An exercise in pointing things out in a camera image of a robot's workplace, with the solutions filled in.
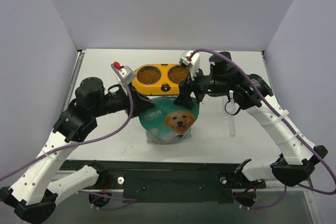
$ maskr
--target teal bag label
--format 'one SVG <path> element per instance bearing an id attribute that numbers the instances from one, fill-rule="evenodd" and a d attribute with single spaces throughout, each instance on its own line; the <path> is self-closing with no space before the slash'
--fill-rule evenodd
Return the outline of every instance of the teal bag label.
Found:
<path id="1" fill-rule="evenodd" d="M 200 104 L 193 99 L 194 109 L 188 110 L 175 105 L 175 98 L 152 99 L 155 107 L 139 115 L 148 143 L 170 144 L 190 137 L 190 128 L 198 118 Z"/>

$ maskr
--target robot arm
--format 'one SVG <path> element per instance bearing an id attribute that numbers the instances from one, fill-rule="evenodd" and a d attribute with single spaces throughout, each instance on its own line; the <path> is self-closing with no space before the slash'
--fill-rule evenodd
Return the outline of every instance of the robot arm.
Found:
<path id="1" fill-rule="evenodd" d="M 229 58 L 229 52 L 221 52 L 223 57 Z M 264 101 L 257 95 L 249 82 L 231 64 L 219 55 L 212 55 L 209 58 L 210 75 L 204 76 L 201 69 L 195 71 L 199 66 L 199 56 L 181 59 L 182 66 L 190 68 L 190 76 L 180 83 L 180 95 L 174 103 L 191 109 L 193 106 L 191 93 L 201 102 L 207 94 L 211 97 L 219 97 L 233 92 L 233 98 L 242 110 L 253 116 L 266 130 L 276 145 L 281 150 L 281 155 L 277 160 L 265 159 L 252 161 L 245 160 L 237 169 L 236 174 L 242 175 L 243 179 L 255 182 L 261 179 L 277 179 L 287 186 L 295 186 L 307 179 L 314 171 L 314 166 L 319 162 L 313 153 L 304 146 L 297 136 L 324 158 L 328 151 L 324 146 L 316 146 L 304 137 L 293 122 L 288 118 L 289 112 L 283 110 L 271 88 L 258 75 L 248 75 L 252 83 L 275 111 L 276 115 Z M 294 129 L 295 133 L 282 121 L 285 119 Z"/>
<path id="2" fill-rule="evenodd" d="M 93 161 L 77 172 L 51 182 L 62 163 L 97 127 L 96 118 L 109 113 L 126 110 L 132 117 L 138 116 L 155 105 L 145 96 L 138 94 L 130 84 L 135 73 L 127 66 L 119 67 L 119 84 L 113 85 L 105 94 L 100 79 L 86 78 L 75 91 L 76 98 L 63 111 L 54 125 L 48 141 L 38 154 L 41 157 L 32 164 L 24 175 L 11 187 L 0 189 L 0 199 L 15 208 L 14 212 L 22 220 L 39 224 L 44 222 L 56 206 L 79 190 L 92 185 L 105 186 L 111 177 L 108 169 Z M 128 84 L 132 100 L 127 97 Z"/>

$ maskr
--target dog food bowl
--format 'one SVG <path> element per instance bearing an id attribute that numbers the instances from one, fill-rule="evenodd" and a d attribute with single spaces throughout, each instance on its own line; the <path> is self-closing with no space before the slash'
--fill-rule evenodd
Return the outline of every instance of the dog food bowl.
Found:
<path id="1" fill-rule="evenodd" d="M 132 81 L 136 90 L 144 95 L 178 95 L 179 83 L 189 74 L 189 69 L 178 64 L 148 64 L 135 71 Z"/>

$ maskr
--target kibble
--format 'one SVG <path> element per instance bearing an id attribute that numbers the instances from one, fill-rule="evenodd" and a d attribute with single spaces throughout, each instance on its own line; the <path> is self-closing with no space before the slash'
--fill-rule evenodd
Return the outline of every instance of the kibble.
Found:
<path id="1" fill-rule="evenodd" d="M 172 82 L 179 84 L 181 81 L 185 80 L 188 74 L 189 74 L 189 70 L 187 68 L 176 66 L 169 70 L 168 78 Z"/>
<path id="2" fill-rule="evenodd" d="M 145 85 L 151 85 L 158 82 L 161 78 L 159 69 L 141 69 L 137 75 L 138 80 Z"/>

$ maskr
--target golden retriever image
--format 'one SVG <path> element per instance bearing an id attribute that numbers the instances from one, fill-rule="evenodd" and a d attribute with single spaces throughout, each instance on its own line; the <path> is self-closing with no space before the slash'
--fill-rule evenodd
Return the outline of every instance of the golden retriever image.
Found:
<path id="1" fill-rule="evenodd" d="M 185 110 L 177 110 L 169 113 L 164 120 L 165 125 L 180 135 L 186 132 L 191 125 L 196 121 L 194 115 Z"/>

